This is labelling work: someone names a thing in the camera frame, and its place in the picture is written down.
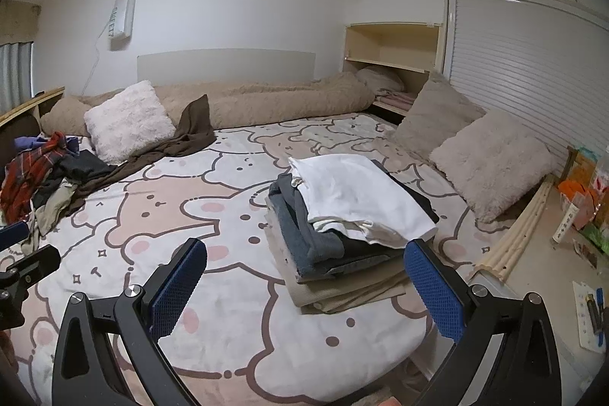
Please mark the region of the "white t-shirt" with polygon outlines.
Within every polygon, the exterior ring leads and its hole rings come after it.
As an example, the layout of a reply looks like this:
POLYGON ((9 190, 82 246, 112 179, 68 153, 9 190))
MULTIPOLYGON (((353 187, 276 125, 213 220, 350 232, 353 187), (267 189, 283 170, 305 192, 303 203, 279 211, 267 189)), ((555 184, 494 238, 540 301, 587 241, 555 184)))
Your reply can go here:
POLYGON ((289 160, 291 184, 317 232, 401 249, 437 233, 437 222, 415 198, 361 154, 331 153, 289 160))

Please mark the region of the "folded blue jeans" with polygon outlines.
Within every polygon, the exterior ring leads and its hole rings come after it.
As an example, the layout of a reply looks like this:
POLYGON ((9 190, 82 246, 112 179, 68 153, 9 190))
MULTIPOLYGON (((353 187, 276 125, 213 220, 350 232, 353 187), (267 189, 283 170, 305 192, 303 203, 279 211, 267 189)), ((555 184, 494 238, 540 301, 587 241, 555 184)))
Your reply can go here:
POLYGON ((308 221, 303 196, 291 182, 291 174, 280 174, 269 187, 268 200, 299 281, 332 279, 403 256, 403 249, 368 244, 335 230, 317 232, 308 221))

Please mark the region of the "folded beige trousers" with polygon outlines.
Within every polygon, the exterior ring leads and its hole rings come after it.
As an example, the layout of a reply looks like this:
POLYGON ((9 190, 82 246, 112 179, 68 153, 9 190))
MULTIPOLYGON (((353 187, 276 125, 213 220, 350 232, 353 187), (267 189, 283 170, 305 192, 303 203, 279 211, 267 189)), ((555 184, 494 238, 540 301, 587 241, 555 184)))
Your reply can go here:
POLYGON ((371 302, 400 297, 408 291, 410 280, 402 260, 394 258, 378 266, 336 278, 298 282, 296 266, 281 234, 280 223, 271 201, 266 201, 268 248, 292 303, 297 308, 326 314, 339 313, 371 302))

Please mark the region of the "red plaid shirt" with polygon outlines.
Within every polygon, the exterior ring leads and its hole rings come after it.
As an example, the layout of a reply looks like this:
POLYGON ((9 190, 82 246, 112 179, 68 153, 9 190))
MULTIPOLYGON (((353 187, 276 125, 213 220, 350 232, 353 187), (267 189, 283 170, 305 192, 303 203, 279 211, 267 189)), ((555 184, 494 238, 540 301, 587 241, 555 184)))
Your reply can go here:
POLYGON ((38 186, 67 153, 66 136, 55 132, 46 143, 35 150, 23 151, 10 162, 1 190, 1 210, 9 224, 27 217, 38 186))

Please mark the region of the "light fluffy cushion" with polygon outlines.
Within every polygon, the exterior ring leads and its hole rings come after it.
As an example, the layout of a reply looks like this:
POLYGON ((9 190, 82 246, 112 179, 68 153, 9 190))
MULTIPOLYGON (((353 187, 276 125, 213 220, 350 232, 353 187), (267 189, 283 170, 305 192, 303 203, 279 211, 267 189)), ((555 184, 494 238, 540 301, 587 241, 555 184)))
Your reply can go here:
POLYGON ((429 158, 485 224, 555 168, 555 157, 531 130, 495 109, 446 139, 429 158))

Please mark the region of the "white louvered door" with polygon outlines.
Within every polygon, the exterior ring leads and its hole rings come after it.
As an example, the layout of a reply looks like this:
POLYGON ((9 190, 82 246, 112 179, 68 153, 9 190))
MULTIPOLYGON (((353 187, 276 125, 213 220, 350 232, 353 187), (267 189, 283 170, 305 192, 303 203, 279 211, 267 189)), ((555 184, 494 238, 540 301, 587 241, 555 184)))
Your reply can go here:
POLYGON ((518 118, 564 167, 608 144, 608 19, 569 0, 446 0, 443 74, 518 118))

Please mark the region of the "folded pink bedding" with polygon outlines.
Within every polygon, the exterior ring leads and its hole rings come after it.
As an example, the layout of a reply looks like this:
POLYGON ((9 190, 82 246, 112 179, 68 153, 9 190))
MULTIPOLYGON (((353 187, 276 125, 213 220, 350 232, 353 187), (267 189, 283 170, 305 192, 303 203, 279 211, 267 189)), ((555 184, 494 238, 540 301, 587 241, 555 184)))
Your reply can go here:
POLYGON ((416 98, 416 94, 383 89, 376 95, 375 101, 403 110, 409 110, 416 98))

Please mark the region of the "white fluffy pillow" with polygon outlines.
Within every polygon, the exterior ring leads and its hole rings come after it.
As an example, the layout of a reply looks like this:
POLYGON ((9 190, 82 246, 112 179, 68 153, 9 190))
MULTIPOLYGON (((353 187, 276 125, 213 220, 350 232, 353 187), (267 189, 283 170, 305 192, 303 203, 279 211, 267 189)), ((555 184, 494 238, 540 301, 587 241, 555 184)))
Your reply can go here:
POLYGON ((174 137, 175 126, 147 80, 128 86, 84 114, 97 157, 117 165, 144 148, 174 137))

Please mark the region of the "olive khaki garment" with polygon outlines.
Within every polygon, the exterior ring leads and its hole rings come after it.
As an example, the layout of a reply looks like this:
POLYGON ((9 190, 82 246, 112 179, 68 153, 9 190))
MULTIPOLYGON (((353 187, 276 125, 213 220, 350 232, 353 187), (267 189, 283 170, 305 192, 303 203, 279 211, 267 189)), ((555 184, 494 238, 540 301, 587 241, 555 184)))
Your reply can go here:
POLYGON ((29 234, 26 240, 21 242, 21 249, 25 256, 35 252, 39 247, 40 239, 45 238, 58 224, 61 214, 69 205, 77 187, 77 183, 63 179, 58 189, 48 197, 45 204, 34 207, 33 202, 30 202, 31 212, 26 220, 29 234))

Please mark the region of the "wooden corner shelf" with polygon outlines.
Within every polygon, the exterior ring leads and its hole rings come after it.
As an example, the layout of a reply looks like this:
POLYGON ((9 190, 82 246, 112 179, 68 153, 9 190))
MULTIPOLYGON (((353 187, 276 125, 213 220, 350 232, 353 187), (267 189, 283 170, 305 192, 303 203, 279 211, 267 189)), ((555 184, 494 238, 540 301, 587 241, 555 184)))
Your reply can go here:
POLYGON ((377 66, 400 79, 403 93, 415 97, 438 61, 442 26, 417 22, 377 22, 346 26, 345 71, 377 66))

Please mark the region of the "black garment in pile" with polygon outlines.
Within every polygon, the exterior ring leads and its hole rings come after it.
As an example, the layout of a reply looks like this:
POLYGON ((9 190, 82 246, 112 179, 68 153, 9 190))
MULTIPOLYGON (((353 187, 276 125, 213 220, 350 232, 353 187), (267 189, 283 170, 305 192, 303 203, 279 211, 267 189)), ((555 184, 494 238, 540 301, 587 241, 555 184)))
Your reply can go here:
POLYGON ((74 185, 83 185, 93 179, 109 175, 115 170, 115 165, 106 164, 90 150, 82 150, 77 156, 68 153, 52 167, 38 186, 32 198, 33 206, 39 208, 45 205, 63 179, 74 185))

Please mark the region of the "grey window curtain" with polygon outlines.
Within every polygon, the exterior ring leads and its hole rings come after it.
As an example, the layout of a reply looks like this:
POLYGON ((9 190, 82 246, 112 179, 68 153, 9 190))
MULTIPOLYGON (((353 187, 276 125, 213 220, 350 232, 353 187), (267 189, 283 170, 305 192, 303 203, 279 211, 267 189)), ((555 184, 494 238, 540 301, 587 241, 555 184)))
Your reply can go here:
POLYGON ((4 115, 33 98, 33 42, 0 46, 0 108, 4 115))

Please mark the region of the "bear pattern bed blanket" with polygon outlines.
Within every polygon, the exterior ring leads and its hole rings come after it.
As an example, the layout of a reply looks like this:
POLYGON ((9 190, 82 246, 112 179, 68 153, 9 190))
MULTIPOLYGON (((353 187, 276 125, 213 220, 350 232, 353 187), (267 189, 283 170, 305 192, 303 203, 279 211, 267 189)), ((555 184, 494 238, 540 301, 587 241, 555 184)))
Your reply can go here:
POLYGON ((206 244, 206 273, 160 345, 202 404, 318 405, 403 368, 432 325, 412 287, 335 314, 305 313, 293 304, 265 233, 267 190, 290 158, 360 153, 432 201, 440 218, 435 247, 469 272, 507 221, 478 223, 452 186, 393 145, 389 133, 366 115, 220 131, 199 153, 165 158, 91 195, 46 237, 61 266, 32 288, 26 321, 10 334, 34 401, 52 401, 69 297, 116 296, 146 281, 192 237, 206 244))

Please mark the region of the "beige fluffy cushion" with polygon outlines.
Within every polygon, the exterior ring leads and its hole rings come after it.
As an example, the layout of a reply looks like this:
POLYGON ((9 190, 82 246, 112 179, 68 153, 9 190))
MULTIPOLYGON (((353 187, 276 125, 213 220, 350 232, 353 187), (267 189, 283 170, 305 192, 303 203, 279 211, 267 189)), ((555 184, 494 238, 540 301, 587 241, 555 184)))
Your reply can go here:
POLYGON ((428 163, 433 150, 483 115, 482 107, 432 71, 391 139, 409 156, 428 163))

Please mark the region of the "beige rolled comforter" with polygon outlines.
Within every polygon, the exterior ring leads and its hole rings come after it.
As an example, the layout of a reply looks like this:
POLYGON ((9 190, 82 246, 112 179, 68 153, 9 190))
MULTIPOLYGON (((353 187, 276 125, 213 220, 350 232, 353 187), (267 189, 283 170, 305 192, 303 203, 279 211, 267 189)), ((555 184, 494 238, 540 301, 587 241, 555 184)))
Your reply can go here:
POLYGON ((343 115, 375 98, 351 73, 310 83, 178 83, 153 93, 180 135, 343 115))

